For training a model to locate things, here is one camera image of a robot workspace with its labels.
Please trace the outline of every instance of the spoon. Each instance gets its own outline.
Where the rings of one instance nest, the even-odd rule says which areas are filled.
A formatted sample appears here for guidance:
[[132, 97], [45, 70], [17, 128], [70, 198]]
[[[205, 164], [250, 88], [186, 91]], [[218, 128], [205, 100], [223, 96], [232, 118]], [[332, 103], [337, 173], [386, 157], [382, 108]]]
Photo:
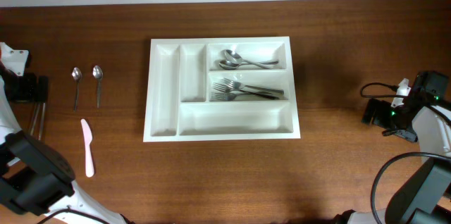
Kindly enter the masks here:
[[[260, 64], [264, 64], [264, 65], [276, 65], [278, 63], [279, 63], [279, 60], [260, 62]], [[224, 70], [236, 70], [240, 66], [247, 66], [247, 65], [250, 65], [250, 64], [248, 62], [242, 62], [240, 64], [236, 64], [236, 63], [233, 63], [228, 60], [219, 61], [219, 66], [222, 67], [222, 69], [224, 69]]]
[[104, 77], [104, 72], [101, 71], [100, 66], [95, 66], [92, 69], [92, 74], [97, 80], [97, 108], [100, 107], [100, 95], [101, 95], [101, 79]]
[[257, 62], [252, 62], [252, 61], [248, 61], [247, 59], [243, 59], [238, 53], [232, 51], [232, 50], [225, 50], [224, 51], [224, 55], [225, 58], [235, 64], [241, 64], [242, 62], [248, 62], [251, 63], [252, 65], [256, 65], [259, 66], [261, 68], [265, 68], [265, 69], [271, 69], [269, 66], [265, 66], [263, 64], [257, 63]]
[[72, 71], [72, 77], [77, 82], [77, 92], [75, 93], [75, 105], [73, 107], [74, 111], [77, 111], [77, 105], [78, 105], [78, 84], [80, 83], [82, 79], [82, 72], [78, 68], [74, 68]]

